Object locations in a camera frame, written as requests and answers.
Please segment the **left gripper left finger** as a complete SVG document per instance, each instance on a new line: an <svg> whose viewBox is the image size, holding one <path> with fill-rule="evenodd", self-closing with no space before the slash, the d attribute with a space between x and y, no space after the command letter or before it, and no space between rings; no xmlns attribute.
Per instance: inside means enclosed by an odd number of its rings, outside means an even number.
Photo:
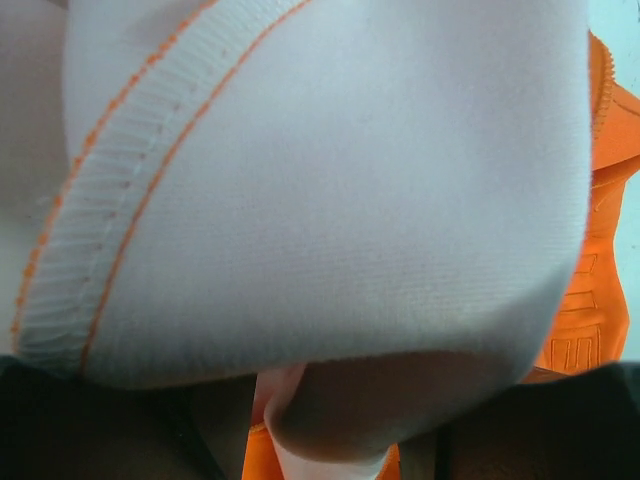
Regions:
<svg viewBox="0 0 640 480"><path fill-rule="evenodd" d="M239 479L255 379L148 391L1 361L4 479Z"/></svg>

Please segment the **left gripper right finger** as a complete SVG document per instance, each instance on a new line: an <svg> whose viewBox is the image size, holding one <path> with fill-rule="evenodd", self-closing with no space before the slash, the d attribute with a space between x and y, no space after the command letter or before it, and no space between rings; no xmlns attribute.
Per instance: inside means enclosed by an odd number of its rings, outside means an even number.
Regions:
<svg viewBox="0 0 640 480"><path fill-rule="evenodd" d="M538 370L399 447L403 479L636 479L639 366Z"/></svg>

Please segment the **orange jacket with pink lining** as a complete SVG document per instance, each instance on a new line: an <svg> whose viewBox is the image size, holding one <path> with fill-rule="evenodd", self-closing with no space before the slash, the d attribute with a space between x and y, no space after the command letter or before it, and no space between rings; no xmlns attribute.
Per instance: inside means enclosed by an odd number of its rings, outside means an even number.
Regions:
<svg viewBox="0 0 640 480"><path fill-rule="evenodd" d="M1 361L252 376L239 479L611 363L639 101L584 1L5 1Z"/></svg>

